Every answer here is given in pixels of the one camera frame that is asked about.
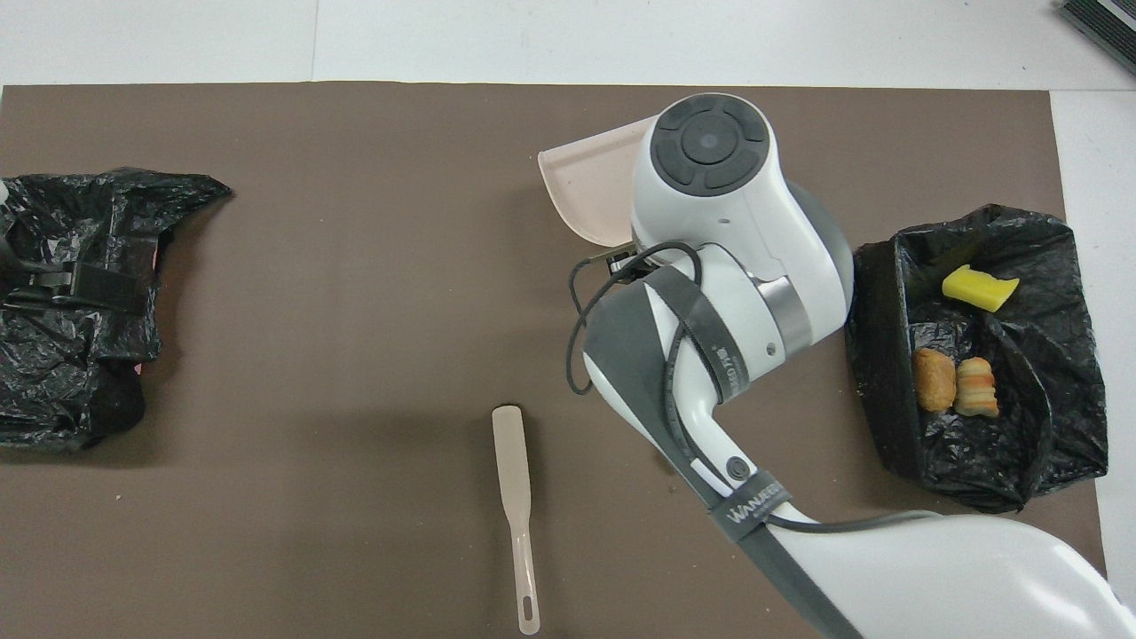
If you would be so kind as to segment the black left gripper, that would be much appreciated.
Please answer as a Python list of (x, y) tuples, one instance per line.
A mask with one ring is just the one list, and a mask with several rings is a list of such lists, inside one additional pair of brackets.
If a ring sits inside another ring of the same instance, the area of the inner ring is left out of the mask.
[(62, 265), (31, 272), (26, 279), (50, 307), (102, 312), (144, 312), (147, 307), (137, 279), (97, 265)]

